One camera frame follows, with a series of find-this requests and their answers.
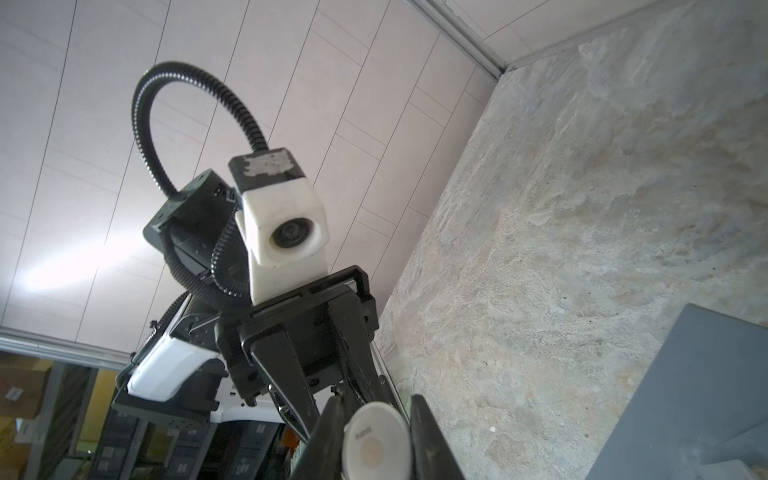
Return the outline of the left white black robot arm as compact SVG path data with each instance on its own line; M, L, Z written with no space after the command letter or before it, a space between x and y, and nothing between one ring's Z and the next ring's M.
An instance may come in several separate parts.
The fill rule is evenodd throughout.
M298 166L232 161L171 195L144 229L185 291L119 377L117 406L171 427L283 421L308 439L330 391L394 403L378 371L367 274L330 272L321 199Z

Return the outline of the white glue stick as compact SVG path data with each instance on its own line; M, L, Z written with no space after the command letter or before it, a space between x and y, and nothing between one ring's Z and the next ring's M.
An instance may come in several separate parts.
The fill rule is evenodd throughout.
M345 479L410 479L411 440L403 416L383 402L362 406L344 428L341 459Z

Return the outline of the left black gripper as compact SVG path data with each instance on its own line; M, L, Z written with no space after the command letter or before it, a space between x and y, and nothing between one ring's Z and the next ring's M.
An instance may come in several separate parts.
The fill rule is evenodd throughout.
M198 384L231 387L241 408L278 408L308 441L315 395L333 391L347 414L371 402L397 407L376 370L378 327L367 274L352 266L254 305L235 183L206 171L171 189L144 230L184 291L142 349L142 396L179 401Z

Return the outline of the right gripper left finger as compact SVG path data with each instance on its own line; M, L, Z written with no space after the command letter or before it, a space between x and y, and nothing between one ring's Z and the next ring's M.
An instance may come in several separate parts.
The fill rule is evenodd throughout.
M328 400L309 443L291 470L290 480L335 480L341 478L341 450L347 423L343 396Z

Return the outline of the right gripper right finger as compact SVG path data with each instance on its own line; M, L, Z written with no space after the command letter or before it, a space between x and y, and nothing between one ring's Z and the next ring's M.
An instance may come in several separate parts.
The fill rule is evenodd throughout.
M465 479L426 399L422 395L411 397L410 437L415 479Z

